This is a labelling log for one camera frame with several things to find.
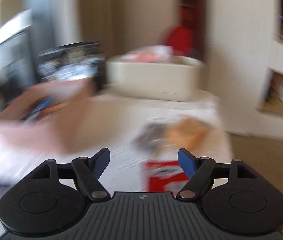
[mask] beige carpet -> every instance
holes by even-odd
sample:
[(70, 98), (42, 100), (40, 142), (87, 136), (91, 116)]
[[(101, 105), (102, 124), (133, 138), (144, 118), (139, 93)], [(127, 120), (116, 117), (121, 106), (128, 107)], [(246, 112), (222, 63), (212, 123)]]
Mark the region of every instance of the beige carpet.
[(231, 135), (235, 158), (240, 158), (283, 193), (283, 142)]

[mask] table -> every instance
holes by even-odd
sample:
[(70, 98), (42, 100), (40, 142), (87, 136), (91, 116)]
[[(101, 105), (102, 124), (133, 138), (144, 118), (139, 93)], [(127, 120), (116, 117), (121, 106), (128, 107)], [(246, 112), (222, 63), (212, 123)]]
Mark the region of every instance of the table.
[[(107, 92), (93, 98), (89, 114), (79, 129), (75, 153), (58, 155), (12, 148), (4, 145), (0, 138), (0, 182), (17, 183), (46, 159), (70, 163), (74, 158), (91, 157), (108, 147), (110, 164), (99, 179), (103, 186), (110, 194), (114, 191), (144, 191), (142, 164), (150, 159), (176, 160), (177, 151), (150, 156), (138, 151), (132, 142), (143, 126), (154, 118), (171, 122), (182, 115), (196, 117), (213, 127), (196, 152), (197, 157), (207, 156), (219, 163), (230, 163), (233, 158), (230, 142), (218, 113), (218, 98), (212, 94), (203, 91), (195, 102), (173, 102), (122, 98)], [(218, 181), (215, 186), (224, 182)], [(62, 183), (73, 186), (69, 180)]]

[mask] beige box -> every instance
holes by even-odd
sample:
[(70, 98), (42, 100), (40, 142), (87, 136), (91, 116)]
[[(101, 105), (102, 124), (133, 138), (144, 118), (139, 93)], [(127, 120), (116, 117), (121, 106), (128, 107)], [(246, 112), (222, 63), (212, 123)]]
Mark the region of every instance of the beige box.
[[(72, 152), (72, 143), (91, 104), (92, 93), (90, 78), (35, 85), (0, 114), (0, 135), (5, 143), (14, 147), (62, 154)], [(44, 122), (21, 121), (34, 102), (52, 96), (53, 104), (68, 102), (67, 106)]]
[(171, 56), (166, 63), (128, 62), (117, 56), (106, 62), (107, 77), (117, 93), (136, 98), (196, 100), (203, 63)]

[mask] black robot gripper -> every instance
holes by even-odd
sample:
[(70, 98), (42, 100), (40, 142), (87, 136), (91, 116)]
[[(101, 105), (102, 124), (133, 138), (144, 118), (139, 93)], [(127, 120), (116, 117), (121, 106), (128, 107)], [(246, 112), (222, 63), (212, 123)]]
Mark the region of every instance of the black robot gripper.
[[(98, 181), (109, 161), (103, 148), (92, 158), (40, 164), (0, 199), (6, 230), (1, 240), (283, 240), (283, 194), (242, 160), (216, 163), (180, 149), (179, 165), (190, 180), (176, 197), (171, 192), (111, 197)], [(228, 182), (212, 189), (220, 178)], [(59, 179), (73, 179), (77, 190)]]

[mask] cardboard box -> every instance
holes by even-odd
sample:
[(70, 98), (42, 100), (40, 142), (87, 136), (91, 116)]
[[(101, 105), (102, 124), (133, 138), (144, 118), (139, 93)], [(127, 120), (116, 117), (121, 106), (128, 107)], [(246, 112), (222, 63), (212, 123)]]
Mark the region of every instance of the cardboard box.
[[(90, 78), (40, 83), (16, 98), (0, 114), (0, 135), (5, 143), (41, 152), (69, 153), (93, 94)], [(68, 101), (56, 116), (44, 122), (23, 122), (22, 117), (40, 98), (54, 96), (54, 104)]]

